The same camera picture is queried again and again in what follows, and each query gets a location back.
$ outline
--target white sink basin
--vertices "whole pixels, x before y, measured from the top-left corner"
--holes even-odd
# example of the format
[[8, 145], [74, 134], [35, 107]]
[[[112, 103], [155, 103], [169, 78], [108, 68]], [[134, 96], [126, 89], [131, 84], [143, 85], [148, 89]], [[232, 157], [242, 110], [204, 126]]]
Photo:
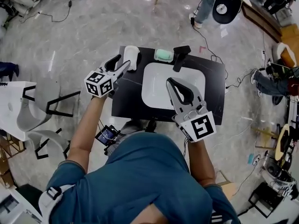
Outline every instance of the white sink basin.
[[200, 70], [182, 67], [175, 72], [173, 65], [150, 63], [144, 69], [142, 82], [142, 100], [152, 108], [174, 110], [166, 88], [166, 80], [170, 77], [181, 78], [195, 85], [202, 98], [205, 97], [206, 78]]

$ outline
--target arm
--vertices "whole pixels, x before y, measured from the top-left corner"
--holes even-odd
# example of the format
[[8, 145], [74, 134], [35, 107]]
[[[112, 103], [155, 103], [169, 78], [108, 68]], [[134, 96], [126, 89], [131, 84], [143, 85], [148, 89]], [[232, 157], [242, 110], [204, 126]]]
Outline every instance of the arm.
[[202, 186], [215, 184], [215, 171], [203, 140], [188, 142], [191, 176]]
[[80, 164], [86, 173], [89, 162], [89, 153], [93, 147], [94, 136], [97, 131], [105, 100], [106, 97], [94, 97], [90, 101], [80, 120], [79, 126], [71, 139], [70, 153], [67, 160]]

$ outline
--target black equipment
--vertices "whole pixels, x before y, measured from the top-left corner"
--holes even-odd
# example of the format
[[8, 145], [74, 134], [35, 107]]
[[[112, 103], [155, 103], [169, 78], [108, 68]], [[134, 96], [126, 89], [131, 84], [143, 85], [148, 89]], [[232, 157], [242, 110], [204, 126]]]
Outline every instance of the black equipment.
[[220, 24], [230, 23], [239, 13], [242, 0], [215, 0], [213, 17]]
[[115, 138], [118, 136], [120, 131], [117, 131], [113, 125], [109, 127], [106, 125], [100, 132], [95, 136], [95, 138], [100, 141], [106, 147], [115, 143]]

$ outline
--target black and white marker cube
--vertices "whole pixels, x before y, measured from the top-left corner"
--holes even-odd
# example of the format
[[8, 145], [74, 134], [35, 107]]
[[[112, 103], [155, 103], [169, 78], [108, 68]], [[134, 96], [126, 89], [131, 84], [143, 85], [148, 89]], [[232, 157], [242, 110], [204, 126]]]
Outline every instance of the black and white marker cube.
[[91, 71], [84, 79], [84, 84], [87, 92], [97, 97], [102, 97], [113, 90], [111, 76], [99, 71]]
[[186, 137], [191, 143], [202, 140], [216, 133], [216, 125], [213, 113], [210, 111], [205, 114], [198, 114], [195, 118], [187, 120], [180, 125], [180, 129], [184, 129], [184, 133], [188, 133]]

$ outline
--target white chair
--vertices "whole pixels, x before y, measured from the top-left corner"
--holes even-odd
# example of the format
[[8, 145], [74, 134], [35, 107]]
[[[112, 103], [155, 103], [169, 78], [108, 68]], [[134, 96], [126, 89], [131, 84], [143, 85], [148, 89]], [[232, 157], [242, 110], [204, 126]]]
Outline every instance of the white chair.
[[[28, 138], [34, 147], [37, 159], [49, 157], [50, 162], [54, 165], [66, 160], [67, 152], [69, 150], [68, 140], [62, 138], [58, 133], [50, 130], [38, 130], [28, 132]], [[46, 146], [47, 153], [45, 155], [39, 155], [38, 152]]]
[[[33, 89], [35, 89], [34, 98], [27, 96], [26, 91]], [[34, 86], [24, 88], [22, 96], [23, 102], [20, 113], [17, 118], [17, 125], [19, 129], [24, 132], [30, 131], [38, 127], [39, 125], [47, 122], [51, 118], [52, 114], [73, 117], [72, 114], [58, 112], [56, 111], [56, 109], [59, 101], [78, 94], [80, 94], [80, 91], [61, 97], [60, 84], [58, 82], [53, 81], [49, 77], [43, 78]], [[29, 108], [30, 100], [34, 101], [35, 105], [44, 112], [44, 116], [37, 119], [32, 115]]]

